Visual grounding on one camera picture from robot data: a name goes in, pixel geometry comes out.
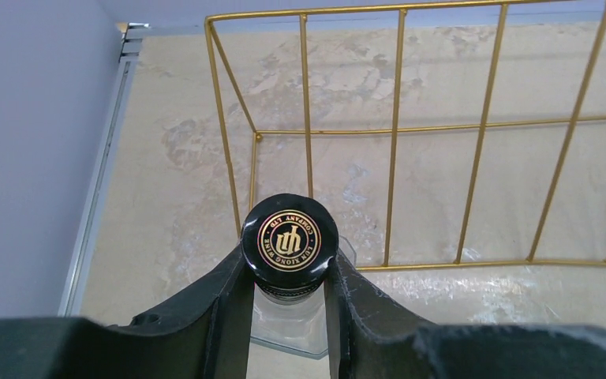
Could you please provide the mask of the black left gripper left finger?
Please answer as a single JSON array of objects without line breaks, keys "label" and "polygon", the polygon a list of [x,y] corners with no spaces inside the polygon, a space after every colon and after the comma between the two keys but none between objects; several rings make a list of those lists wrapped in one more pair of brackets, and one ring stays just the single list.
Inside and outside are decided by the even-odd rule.
[{"label": "black left gripper left finger", "polygon": [[128,325],[0,319],[0,378],[244,377],[253,283],[239,249]]}]

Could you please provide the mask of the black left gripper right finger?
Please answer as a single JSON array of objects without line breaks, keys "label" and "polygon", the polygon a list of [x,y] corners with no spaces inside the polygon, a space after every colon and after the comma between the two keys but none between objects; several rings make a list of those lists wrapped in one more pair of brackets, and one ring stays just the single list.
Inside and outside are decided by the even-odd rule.
[{"label": "black left gripper right finger", "polygon": [[338,253],[324,284],[333,378],[606,378],[606,329],[438,325]]}]

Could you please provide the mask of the clear liquor bottle black cap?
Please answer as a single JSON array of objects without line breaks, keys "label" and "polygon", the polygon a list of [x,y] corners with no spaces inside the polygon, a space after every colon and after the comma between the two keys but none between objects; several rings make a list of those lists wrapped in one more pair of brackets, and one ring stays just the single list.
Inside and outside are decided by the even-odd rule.
[{"label": "clear liquor bottle black cap", "polygon": [[251,341],[320,359],[327,355],[324,281],[339,254],[354,265],[355,249],[318,201],[281,193],[247,215],[238,245],[254,285]]}]

